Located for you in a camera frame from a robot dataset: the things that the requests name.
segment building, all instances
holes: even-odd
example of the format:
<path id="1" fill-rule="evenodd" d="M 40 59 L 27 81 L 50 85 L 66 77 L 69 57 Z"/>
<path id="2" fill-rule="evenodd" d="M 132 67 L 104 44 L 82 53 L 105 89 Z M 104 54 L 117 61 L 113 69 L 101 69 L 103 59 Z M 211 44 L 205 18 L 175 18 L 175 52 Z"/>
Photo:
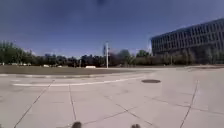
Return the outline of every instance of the building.
<path id="1" fill-rule="evenodd" d="M 192 51 L 196 59 L 205 59 L 215 51 L 224 51 L 224 19 L 178 29 L 151 38 L 154 55 Z"/>

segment grass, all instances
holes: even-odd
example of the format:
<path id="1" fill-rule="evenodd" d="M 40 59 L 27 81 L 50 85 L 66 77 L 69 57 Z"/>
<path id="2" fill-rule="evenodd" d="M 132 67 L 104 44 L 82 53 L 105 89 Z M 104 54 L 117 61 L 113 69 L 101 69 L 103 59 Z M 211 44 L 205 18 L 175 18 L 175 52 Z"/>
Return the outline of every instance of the grass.
<path id="1" fill-rule="evenodd" d="M 38 67 L 38 66 L 0 66 L 0 74 L 30 75 L 91 75 L 130 72 L 124 70 L 85 69 L 71 67 Z"/>

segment paved plaza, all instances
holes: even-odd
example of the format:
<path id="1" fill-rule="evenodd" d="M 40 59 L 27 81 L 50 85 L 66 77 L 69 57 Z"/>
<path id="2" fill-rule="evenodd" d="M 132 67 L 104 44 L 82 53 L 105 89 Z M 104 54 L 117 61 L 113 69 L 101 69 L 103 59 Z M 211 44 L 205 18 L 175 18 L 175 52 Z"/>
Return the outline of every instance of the paved plaza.
<path id="1" fill-rule="evenodd" d="M 0 75 L 3 128 L 224 128 L 224 69 L 148 68 L 91 77 Z M 145 79 L 160 83 L 143 83 Z"/>

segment manhole cover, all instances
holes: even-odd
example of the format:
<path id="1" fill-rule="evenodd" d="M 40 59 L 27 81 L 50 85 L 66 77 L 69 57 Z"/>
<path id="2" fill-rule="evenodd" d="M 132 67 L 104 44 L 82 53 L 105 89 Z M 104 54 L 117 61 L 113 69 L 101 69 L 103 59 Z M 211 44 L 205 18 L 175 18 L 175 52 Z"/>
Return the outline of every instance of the manhole cover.
<path id="1" fill-rule="evenodd" d="M 160 80 L 153 80 L 153 79 L 147 79 L 147 80 L 142 80 L 143 83 L 160 83 Z"/>

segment blue sky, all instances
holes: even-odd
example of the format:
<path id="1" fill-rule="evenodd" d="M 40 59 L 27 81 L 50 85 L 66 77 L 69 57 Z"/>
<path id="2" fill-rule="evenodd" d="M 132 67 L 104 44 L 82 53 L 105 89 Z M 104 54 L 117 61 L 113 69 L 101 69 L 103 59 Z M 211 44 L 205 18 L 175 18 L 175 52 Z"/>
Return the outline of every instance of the blue sky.
<path id="1" fill-rule="evenodd" d="M 223 0 L 0 0 L 0 40 L 38 55 L 146 49 L 148 38 L 224 17 Z"/>

